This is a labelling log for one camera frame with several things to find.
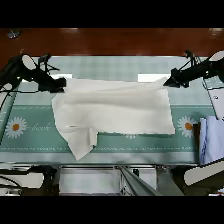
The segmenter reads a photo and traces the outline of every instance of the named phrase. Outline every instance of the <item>folded cloth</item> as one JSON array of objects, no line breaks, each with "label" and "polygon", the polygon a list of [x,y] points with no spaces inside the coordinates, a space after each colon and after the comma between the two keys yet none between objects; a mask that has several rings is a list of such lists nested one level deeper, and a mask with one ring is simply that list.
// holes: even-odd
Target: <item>folded cloth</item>
[{"label": "folded cloth", "polygon": [[52,100],[56,128],[77,160],[97,144],[98,132],[174,134],[166,80],[67,80]]},{"label": "folded cloth", "polygon": [[224,157],[224,121],[214,116],[201,118],[200,164],[204,165]]}]

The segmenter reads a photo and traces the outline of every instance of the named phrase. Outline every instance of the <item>white towel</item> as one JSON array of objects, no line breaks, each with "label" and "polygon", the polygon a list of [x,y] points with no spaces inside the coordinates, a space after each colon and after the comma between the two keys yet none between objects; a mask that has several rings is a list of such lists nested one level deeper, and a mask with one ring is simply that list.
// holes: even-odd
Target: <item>white towel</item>
[{"label": "white towel", "polygon": [[69,79],[52,100],[56,128],[77,160],[97,144],[98,132],[174,134],[166,80]]}]

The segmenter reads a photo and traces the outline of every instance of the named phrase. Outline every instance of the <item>yellow flower center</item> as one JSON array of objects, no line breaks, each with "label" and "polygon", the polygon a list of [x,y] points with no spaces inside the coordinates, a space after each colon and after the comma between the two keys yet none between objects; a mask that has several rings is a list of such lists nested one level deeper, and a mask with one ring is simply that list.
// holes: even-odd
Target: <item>yellow flower center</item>
[{"label": "yellow flower center", "polygon": [[190,124],[190,123],[186,123],[186,124],[185,124],[185,128],[186,128],[187,130],[192,130],[193,125]]},{"label": "yellow flower center", "polygon": [[14,125],[12,126],[12,130],[13,130],[13,131],[17,131],[17,130],[19,130],[19,124],[14,124]]}]

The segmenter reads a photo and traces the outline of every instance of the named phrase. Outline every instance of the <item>wooden floor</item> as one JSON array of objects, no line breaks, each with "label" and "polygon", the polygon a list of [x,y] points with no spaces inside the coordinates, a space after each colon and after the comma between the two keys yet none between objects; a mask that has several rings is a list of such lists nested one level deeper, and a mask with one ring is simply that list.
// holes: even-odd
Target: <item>wooden floor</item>
[{"label": "wooden floor", "polygon": [[21,28],[17,39],[0,28],[0,68],[12,56],[157,55],[198,56],[224,50],[223,28]]}]

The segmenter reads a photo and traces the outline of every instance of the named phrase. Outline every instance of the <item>stack of folded clothes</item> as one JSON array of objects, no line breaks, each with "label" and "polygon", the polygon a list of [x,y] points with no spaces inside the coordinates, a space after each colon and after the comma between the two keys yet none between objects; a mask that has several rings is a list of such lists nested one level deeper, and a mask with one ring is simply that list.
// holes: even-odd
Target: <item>stack of folded clothes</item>
[{"label": "stack of folded clothes", "polygon": [[224,121],[214,116],[201,118],[200,165],[224,158]]}]

